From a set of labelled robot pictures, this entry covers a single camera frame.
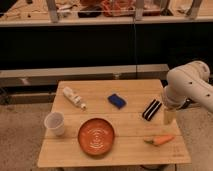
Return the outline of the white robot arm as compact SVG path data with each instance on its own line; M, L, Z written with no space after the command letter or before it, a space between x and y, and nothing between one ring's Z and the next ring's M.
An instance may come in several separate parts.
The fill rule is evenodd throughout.
M209 84L210 69L203 61L193 61L168 71L161 97L165 105L164 124L169 125L187 99L197 102L213 113L213 85Z

